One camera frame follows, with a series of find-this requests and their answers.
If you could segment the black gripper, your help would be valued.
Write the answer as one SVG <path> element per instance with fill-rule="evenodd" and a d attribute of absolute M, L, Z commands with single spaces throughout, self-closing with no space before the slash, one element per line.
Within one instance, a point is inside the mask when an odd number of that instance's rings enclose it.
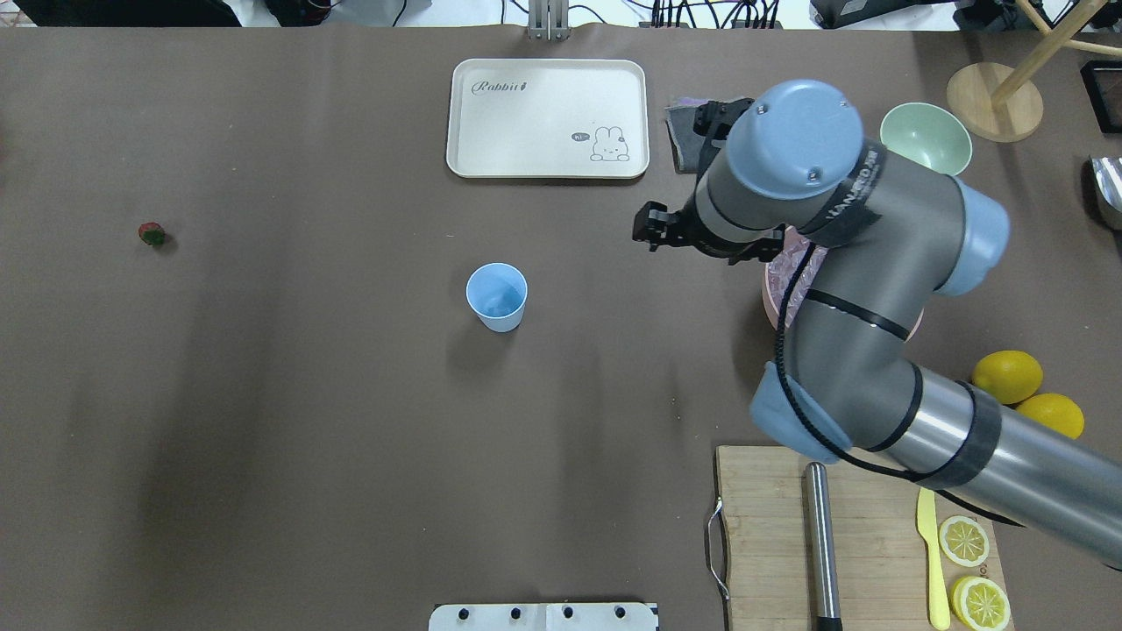
<path fill-rule="evenodd" d="M 732 241 L 712 234 L 697 216 L 693 205 L 686 205 L 670 212 L 657 201 L 643 204 L 634 216 L 632 240 L 649 244 L 649 252 L 657 247 L 691 247 L 715 259 L 724 259 L 730 266 L 741 262 L 772 262 L 783 249 L 785 235 L 781 230 L 767 230 L 761 237 L 749 237 L 747 241 Z"/>

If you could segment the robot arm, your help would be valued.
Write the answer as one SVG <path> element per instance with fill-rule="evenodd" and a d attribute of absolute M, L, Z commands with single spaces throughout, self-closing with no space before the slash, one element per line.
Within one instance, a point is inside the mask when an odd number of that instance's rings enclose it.
<path fill-rule="evenodd" d="M 866 470 L 1059 536 L 1118 570 L 1119 464 L 903 356 L 930 296 L 967 293 L 997 266 L 1005 208 L 867 138 L 825 82 L 707 101 L 691 124 L 696 188 L 679 211 L 642 207 L 635 241 L 770 262 L 791 228 L 826 252 L 792 321 L 778 316 L 753 423 L 825 464 L 882 454 L 892 467 Z"/>

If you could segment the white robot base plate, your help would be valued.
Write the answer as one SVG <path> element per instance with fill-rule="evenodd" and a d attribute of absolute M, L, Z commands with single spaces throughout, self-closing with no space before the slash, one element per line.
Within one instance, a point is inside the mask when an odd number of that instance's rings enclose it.
<path fill-rule="evenodd" d="M 445 604 L 429 630 L 660 630 L 657 606 L 642 602 Z"/>

